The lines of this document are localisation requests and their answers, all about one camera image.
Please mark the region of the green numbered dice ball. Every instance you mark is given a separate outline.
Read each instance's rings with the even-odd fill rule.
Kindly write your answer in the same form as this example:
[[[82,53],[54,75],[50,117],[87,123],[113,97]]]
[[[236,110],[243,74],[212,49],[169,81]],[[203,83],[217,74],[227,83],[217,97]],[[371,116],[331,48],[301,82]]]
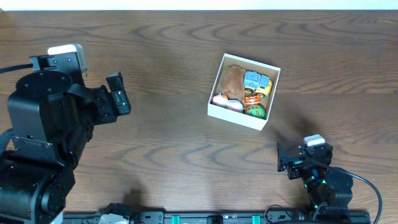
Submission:
[[[264,119],[266,116],[266,111],[260,104],[249,105],[244,110],[244,113],[248,116],[252,116],[259,119]]]

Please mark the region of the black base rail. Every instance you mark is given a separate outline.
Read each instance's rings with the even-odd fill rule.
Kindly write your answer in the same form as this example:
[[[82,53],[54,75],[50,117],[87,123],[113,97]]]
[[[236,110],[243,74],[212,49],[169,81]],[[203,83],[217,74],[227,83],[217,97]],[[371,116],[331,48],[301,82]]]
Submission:
[[[138,211],[111,203],[95,213],[74,212],[63,215],[61,223],[82,224],[266,224],[266,223],[371,223],[368,212],[319,211],[315,217],[306,210],[271,205],[263,212],[164,212]]]

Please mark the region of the orange ribbed ball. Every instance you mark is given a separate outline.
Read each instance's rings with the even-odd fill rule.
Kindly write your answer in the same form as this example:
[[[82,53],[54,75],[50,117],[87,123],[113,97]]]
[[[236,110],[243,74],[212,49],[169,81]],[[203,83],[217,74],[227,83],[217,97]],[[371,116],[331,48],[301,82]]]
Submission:
[[[261,102],[261,97],[259,95],[245,96],[244,103],[246,105],[256,105]]]

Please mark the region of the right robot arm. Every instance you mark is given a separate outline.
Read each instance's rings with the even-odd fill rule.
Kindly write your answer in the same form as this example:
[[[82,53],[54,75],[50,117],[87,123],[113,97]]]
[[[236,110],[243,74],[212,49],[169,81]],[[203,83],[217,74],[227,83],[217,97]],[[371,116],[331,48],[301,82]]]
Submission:
[[[279,172],[287,171],[290,180],[301,179],[307,191],[313,210],[311,220],[345,219],[348,217],[348,204],[353,198],[352,176],[340,168],[330,168],[333,147],[327,143],[298,147],[299,155],[290,157],[277,143]]]

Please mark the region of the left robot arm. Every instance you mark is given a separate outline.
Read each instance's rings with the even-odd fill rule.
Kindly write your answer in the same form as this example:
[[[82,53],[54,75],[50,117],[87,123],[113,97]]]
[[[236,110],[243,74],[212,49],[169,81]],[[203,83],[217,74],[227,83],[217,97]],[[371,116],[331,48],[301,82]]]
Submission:
[[[123,77],[87,88],[58,71],[22,77],[7,101],[12,130],[2,143],[1,222],[50,223],[66,206],[77,167],[96,125],[127,115],[131,105]]]

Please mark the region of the brown plush bear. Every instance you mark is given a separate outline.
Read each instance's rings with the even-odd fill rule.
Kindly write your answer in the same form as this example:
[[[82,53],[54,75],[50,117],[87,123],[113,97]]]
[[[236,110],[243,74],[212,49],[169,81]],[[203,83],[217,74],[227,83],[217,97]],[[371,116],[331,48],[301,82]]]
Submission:
[[[229,99],[244,101],[245,90],[243,85],[246,69],[237,65],[228,67],[220,79],[221,92]]]

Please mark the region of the yellow grey toy truck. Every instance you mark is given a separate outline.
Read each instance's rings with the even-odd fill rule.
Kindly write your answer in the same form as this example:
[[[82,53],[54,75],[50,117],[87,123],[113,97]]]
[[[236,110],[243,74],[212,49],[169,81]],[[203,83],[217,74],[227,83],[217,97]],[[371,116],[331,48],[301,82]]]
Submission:
[[[244,90],[247,95],[268,97],[271,93],[273,81],[267,76],[254,71],[247,71],[243,79]]]

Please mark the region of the white pink toy chicken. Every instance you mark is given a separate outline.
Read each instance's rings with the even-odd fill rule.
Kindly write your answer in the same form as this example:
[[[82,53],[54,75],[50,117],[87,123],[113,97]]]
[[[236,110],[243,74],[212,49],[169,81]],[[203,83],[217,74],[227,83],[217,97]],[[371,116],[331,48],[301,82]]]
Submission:
[[[221,92],[212,97],[211,104],[238,113],[242,113],[244,111],[244,106],[239,100],[230,100],[227,95],[224,95]]]

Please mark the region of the white cardboard box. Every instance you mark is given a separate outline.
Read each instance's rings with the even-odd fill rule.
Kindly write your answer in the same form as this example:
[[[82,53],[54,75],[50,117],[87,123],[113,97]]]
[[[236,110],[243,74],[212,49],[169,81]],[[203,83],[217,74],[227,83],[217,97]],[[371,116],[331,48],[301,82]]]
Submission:
[[[208,101],[208,115],[256,130],[269,119],[280,68],[224,54]]]

